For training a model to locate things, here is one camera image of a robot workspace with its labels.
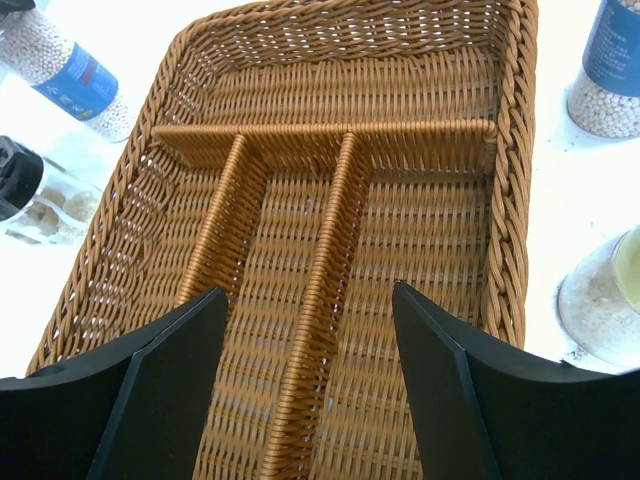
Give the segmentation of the yellow lid seasoning jar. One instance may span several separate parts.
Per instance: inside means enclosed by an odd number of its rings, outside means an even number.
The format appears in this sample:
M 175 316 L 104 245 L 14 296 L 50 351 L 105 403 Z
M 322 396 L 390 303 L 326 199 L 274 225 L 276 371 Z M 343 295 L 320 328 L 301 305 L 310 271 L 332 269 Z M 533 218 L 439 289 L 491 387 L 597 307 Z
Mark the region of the yellow lid seasoning jar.
M 557 307 L 568 336 L 611 365 L 639 366 L 639 228 L 602 244 L 561 283 Z

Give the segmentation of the blue label jar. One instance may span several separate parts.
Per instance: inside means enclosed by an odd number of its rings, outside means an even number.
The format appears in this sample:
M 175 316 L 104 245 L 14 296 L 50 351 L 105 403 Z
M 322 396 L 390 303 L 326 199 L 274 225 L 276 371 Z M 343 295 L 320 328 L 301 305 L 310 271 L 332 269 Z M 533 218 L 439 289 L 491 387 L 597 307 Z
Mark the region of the blue label jar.
M 639 136 L 639 3 L 600 3 L 567 109 L 583 130 L 609 139 Z
M 106 140 L 128 137 L 134 113 L 116 76 L 39 8 L 1 14 L 1 66 Z

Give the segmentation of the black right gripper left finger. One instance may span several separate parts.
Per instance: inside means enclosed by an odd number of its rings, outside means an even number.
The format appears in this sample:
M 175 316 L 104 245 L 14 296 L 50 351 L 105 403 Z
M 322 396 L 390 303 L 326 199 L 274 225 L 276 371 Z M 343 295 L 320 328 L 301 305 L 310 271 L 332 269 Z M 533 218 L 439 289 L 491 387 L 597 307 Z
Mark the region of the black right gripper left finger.
M 161 318 L 1 381 L 4 479 L 189 479 L 228 300 L 210 289 Z

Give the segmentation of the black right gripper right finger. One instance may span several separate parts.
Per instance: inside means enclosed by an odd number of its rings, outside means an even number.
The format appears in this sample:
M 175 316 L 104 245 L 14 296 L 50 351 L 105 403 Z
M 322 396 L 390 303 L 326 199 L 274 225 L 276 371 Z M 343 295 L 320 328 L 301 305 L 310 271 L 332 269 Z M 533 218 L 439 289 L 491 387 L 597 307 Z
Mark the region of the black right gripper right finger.
M 505 343 L 412 286 L 393 317 L 430 479 L 635 479 L 639 374 L 583 370 Z

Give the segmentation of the black cap spice jar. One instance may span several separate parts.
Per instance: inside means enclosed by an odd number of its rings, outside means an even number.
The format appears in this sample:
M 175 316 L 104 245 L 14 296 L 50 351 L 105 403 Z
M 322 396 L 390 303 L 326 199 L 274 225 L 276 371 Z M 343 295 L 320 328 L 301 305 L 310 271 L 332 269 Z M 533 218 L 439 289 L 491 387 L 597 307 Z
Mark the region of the black cap spice jar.
M 102 191 L 8 136 L 1 138 L 1 230 L 29 244 L 81 242 Z

